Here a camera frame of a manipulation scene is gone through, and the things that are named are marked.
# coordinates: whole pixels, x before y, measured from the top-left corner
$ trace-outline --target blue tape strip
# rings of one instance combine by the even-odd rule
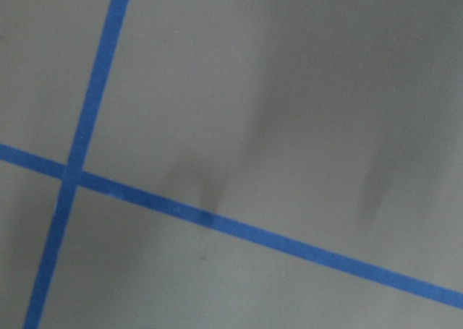
[[[19,166],[24,166],[25,168],[34,168],[35,171],[48,174],[49,176],[52,176],[49,171],[50,167],[57,168],[60,171],[64,169],[64,166],[61,164],[47,161],[36,155],[5,145],[0,145],[0,159]],[[451,289],[420,281],[416,278],[405,276],[366,262],[338,255],[304,242],[299,242],[261,228],[250,226],[246,223],[209,213],[194,208],[193,206],[166,199],[165,197],[151,194],[94,174],[89,174],[88,172],[82,173],[80,186],[126,202],[131,202],[132,204],[144,208],[180,218],[184,221],[211,228],[264,247],[275,249],[309,262],[325,265],[335,270],[383,284],[384,286],[389,286],[435,302],[463,309],[463,294],[458,291],[452,291]]]
[[[38,328],[129,0],[111,0],[24,322]]]

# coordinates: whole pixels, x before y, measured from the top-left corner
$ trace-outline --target blue line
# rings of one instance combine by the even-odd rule
[[[248,242],[463,309],[463,294],[84,172],[80,185]]]
[[[54,177],[55,179],[63,177],[63,164],[24,152],[23,150],[18,150],[11,146],[0,144],[0,159]]]
[[[40,324],[128,1],[111,0],[109,4],[23,329],[37,329]]]

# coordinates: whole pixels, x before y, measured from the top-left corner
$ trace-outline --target gray floor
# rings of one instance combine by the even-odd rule
[[[0,143],[65,163],[109,0],[0,0]],[[85,170],[463,291],[463,0],[130,0]],[[59,182],[0,163],[0,326]],[[41,328],[460,328],[79,189]]]

